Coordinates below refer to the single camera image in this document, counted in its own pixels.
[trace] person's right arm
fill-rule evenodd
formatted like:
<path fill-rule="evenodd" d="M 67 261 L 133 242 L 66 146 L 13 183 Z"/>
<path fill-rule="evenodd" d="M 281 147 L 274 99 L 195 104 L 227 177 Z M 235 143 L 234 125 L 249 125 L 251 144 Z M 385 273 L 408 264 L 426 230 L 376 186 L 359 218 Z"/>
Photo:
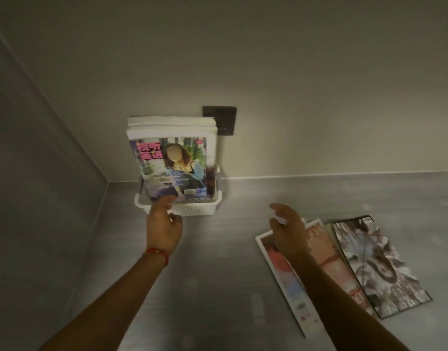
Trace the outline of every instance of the person's right arm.
<path fill-rule="evenodd" d="M 312 257 L 300 216 L 286 205 L 272 204 L 278 217 L 271 218 L 276 245 L 292 265 L 338 351 L 408 351 L 393 334 L 369 315 L 339 287 Z"/>

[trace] woman's hair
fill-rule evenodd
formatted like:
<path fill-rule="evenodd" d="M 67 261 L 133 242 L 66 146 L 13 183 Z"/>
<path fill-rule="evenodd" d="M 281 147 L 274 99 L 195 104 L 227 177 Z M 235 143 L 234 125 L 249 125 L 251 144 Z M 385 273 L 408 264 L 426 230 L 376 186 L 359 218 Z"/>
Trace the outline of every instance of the woman's hair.
<path fill-rule="evenodd" d="M 173 168 L 173 166 L 174 166 L 174 162 L 172 160 L 170 160 L 169 157 L 167 156 L 167 149 L 171 146 L 180 147 L 180 149 L 182 150 L 182 161 L 185 165 L 188 165 L 190 163 L 190 161 L 192 160 L 192 155 L 188 152 L 188 150 L 186 150 L 180 144 L 169 144 L 168 146 L 165 147 L 165 150 L 162 151 L 162 154 L 164 156 L 165 167 Z"/>

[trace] person's left hand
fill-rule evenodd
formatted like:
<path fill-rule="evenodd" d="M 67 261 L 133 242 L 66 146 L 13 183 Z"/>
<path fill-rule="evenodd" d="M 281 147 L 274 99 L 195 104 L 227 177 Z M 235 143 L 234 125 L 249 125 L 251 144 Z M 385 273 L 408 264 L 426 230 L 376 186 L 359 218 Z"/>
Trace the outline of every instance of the person's left hand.
<path fill-rule="evenodd" d="M 163 195 L 152 204 L 146 220 L 146 248 L 164 250 L 170 256 L 180 242 L 183 222 L 180 215 L 168 214 L 174 195 Z"/>

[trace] black wall socket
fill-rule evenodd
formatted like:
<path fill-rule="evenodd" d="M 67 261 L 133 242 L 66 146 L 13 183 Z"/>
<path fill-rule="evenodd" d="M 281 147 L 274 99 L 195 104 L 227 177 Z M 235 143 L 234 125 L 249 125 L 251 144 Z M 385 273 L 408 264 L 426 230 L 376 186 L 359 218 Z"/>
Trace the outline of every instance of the black wall socket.
<path fill-rule="evenodd" d="M 217 135 L 234 135 L 237 107 L 203 106 L 203 117 L 214 117 Z"/>

